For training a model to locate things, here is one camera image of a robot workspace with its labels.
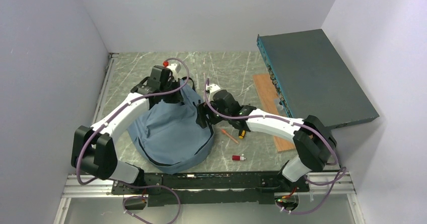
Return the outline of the orange pencil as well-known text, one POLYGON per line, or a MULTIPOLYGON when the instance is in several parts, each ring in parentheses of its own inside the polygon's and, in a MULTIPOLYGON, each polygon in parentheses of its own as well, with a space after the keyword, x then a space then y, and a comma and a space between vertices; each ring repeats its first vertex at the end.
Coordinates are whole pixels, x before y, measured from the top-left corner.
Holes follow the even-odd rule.
POLYGON ((234 138, 234 137, 232 137, 227 131, 225 131, 224 129, 222 129, 221 128, 221 132, 225 135, 225 136, 227 136, 231 141, 233 141, 234 143, 236 143, 236 144, 239 144, 239 142, 234 138))

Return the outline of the blue student backpack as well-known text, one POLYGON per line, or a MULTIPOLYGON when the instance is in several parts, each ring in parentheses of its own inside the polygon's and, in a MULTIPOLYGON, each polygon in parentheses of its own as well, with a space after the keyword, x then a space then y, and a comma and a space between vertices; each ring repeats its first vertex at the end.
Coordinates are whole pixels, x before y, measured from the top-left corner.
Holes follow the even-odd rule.
POLYGON ((200 164, 215 142, 213 128, 196 123, 196 104, 201 96, 190 85, 184 85, 180 93, 183 100, 155 104, 127 129, 141 156, 166 174, 200 164))

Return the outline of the small red white tube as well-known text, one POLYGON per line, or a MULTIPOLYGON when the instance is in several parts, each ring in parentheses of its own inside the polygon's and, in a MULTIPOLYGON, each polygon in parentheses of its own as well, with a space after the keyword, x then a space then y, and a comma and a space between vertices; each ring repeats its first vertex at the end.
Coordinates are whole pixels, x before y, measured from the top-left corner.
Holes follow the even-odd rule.
POLYGON ((246 158, 243 155, 232 155, 232 160, 233 161, 245 161, 246 158))

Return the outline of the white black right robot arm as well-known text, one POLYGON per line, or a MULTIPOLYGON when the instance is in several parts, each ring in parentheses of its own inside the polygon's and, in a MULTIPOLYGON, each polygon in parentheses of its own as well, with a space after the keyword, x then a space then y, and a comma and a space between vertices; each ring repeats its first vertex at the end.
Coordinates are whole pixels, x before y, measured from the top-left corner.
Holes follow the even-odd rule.
POLYGON ((323 171, 327 165, 337 165, 336 141, 331 132, 315 116, 288 118, 267 113, 250 105, 240 105, 226 90, 209 85, 203 92, 204 102, 198 105, 199 125, 228 122, 239 131, 261 132, 291 142, 297 155, 286 162, 277 178, 283 191, 290 191, 310 172, 323 171))

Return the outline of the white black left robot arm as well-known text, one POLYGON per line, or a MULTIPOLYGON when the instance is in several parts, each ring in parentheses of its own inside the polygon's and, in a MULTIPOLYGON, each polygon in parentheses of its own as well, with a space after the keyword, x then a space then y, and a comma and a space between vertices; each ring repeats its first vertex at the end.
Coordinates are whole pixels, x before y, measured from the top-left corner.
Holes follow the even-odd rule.
POLYGON ((155 65, 150 76, 131 88, 125 100, 112 112, 90 127, 80 126, 74 133, 71 165, 76 169, 81 185, 82 173, 93 176, 93 180, 117 180, 125 182, 125 188, 133 194, 140 193, 145 186, 144 171, 117 157, 115 141, 142 114, 160 101, 177 100, 181 89, 187 84, 178 78, 181 68, 188 67, 182 61, 155 65))

